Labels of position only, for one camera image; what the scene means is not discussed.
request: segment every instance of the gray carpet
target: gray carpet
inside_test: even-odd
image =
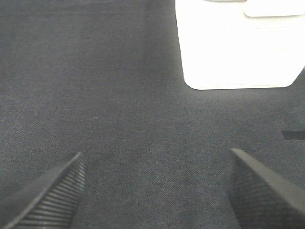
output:
[[[305,188],[304,89],[188,87],[173,0],[2,1],[0,198],[82,151],[72,229],[237,229],[228,149]]]

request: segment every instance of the white object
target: white object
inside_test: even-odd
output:
[[[305,0],[176,0],[185,82],[286,87],[305,66]]]

